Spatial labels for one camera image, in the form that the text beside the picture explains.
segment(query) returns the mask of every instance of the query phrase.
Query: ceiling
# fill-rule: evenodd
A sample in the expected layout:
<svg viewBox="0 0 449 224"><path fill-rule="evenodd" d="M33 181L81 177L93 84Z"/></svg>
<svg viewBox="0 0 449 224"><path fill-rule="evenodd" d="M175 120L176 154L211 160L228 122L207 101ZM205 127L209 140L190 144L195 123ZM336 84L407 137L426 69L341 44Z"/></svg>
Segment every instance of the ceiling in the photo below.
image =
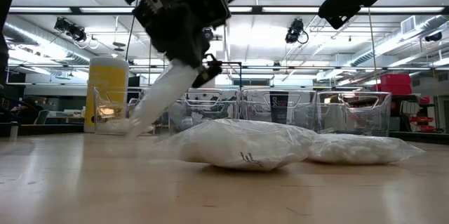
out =
<svg viewBox="0 0 449 224"><path fill-rule="evenodd" d="M236 0L233 6L319 6L325 0ZM449 0L379 0L376 6L448 6ZM124 0L13 0L13 6L127 6ZM87 15L19 15L39 28L58 34L54 30L57 17L66 17L78 26L86 28L86 32L100 42L97 49L89 50L95 55L111 56L114 51L112 43L118 41L128 43L129 33L133 25L132 16L119 16L116 30L114 16ZM279 60L283 64L299 65L307 60L310 65L334 65L336 55L351 55L371 46L372 23L373 38L380 39L401 26L401 21L409 15L374 15L371 20L366 15L354 17L352 23L344 30L334 30L325 20L313 15L235 15L229 21L230 52L228 60L243 63L264 64L267 61ZM309 25L309 41L298 48L299 44L286 44L284 39L288 26L295 18L302 18L304 26ZM223 35L219 28L216 34ZM214 41L213 52L222 51L221 41ZM126 52L118 53L124 57ZM155 50L150 52L149 37L143 27L135 22L130 38L128 55L132 59L162 59ZM218 57L224 60L224 53ZM396 53L400 58L409 56L407 50Z"/></svg>

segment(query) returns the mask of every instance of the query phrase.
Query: clear plastic bin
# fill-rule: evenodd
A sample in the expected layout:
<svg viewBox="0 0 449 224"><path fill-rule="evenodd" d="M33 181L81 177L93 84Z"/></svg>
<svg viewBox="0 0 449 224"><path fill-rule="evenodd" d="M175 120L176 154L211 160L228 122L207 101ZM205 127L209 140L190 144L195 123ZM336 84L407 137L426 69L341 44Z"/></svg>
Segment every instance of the clear plastic bin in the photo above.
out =
<svg viewBox="0 0 449 224"><path fill-rule="evenodd" d="M242 91L242 118L300 126L314 130L316 91L246 89Z"/></svg>
<svg viewBox="0 0 449 224"><path fill-rule="evenodd" d="M179 133L211 119L239 118L239 90L189 89L169 109L170 132Z"/></svg>
<svg viewBox="0 0 449 224"><path fill-rule="evenodd" d="M136 105L149 88L138 87L95 87L95 133L125 135L129 129L129 118ZM163 114L142 136L158 135L168 130L168 113Z"/></svg>
<svg viewBox="0 0 449 224"><path fill-rule="evenodd" d="M323 91L316 99L316 131L388 136L391 94Z"/></svg>

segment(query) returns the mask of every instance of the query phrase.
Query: table surface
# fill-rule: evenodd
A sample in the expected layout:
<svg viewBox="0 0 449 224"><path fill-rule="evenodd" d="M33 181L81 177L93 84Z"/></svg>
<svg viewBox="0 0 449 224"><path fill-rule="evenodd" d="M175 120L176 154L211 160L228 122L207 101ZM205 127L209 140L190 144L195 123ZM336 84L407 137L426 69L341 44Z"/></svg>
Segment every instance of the table surface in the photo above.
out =
<svg viewBox="0 0 449 224"><path fill-rule="evenodd" d="M302 162L269 173L155 160L154 138L0 143L0 222L448 223L449 146L386 166Z"/></svg>

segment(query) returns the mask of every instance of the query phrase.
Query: yellow container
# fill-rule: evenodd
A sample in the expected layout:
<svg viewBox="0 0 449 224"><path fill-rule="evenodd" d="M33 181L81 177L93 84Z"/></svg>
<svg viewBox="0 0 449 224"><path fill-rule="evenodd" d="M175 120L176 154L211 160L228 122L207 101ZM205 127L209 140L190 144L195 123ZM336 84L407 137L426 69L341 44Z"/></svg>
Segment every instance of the yellow container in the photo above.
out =
<svg viewBox="0 0 449 224"><path fill-rule="evenodd" d="M126 104L126 87L128 86L129 64L120 59L97 57L92 58L89 65L89 80L87 89L86 116L84 131L93 133L95 130L94 87L123 88L122 92L109 94L116 104Z"/></svg>

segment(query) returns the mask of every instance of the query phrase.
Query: wooden table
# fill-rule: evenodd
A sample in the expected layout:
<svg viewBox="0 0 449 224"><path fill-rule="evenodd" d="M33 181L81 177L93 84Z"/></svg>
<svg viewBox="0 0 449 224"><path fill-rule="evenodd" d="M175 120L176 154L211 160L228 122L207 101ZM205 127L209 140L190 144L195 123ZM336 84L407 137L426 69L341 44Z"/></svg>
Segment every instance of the wooden table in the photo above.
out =
<svg viewBox="0 0 449 224"><path fill-rule="evenodd" d="M0 143L0 223L448 223L449 147L387 166L271 173L151 160L153 138Z"/></svg>

